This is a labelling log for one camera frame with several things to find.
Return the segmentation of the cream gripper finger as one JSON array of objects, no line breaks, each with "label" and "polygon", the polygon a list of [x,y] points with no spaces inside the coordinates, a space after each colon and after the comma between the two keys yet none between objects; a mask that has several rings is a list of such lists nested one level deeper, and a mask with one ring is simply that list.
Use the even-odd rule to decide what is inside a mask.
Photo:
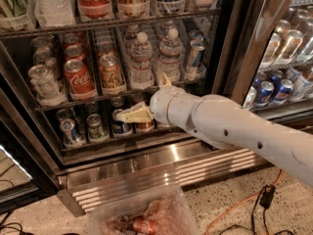
[{"label": "cream gripper finger", "polygon": [[158,85],[160,88],[169,87],[172,85],[169,77],[164,72],[159,77]]},{"label": "cream gripper finger", "polygon": [[154,119],[150,108],[145,102],[140,102],[130,109],[122,110],[116,115],[118,120],[127,123],[149,122]]}]

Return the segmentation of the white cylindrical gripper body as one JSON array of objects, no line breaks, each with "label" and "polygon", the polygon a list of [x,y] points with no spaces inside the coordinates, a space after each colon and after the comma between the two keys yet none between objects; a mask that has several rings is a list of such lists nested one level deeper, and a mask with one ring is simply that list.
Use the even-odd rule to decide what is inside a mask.
[{"label": "white cylindrical gripper body", "polygon": [[151,98],[150,109],[153,117],[162,123],[171,124],[183,130],[198,129],[194,120],[194,109],[201,98],[187,93],[176,86],[160,88]]}]

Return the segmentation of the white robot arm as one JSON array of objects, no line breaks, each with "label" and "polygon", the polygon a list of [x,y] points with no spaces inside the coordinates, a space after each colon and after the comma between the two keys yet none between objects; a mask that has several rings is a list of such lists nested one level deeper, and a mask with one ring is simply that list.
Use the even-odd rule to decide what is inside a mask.
[{"label": "white robot arm", "polygon": [[192,95],[173,85],[167,76],[148,104],[140,102],[118,113],[117,118],[130,123],[154,119],[219,149],[250,149],[313,185],[312,134],[266,120],[220,95]]}]

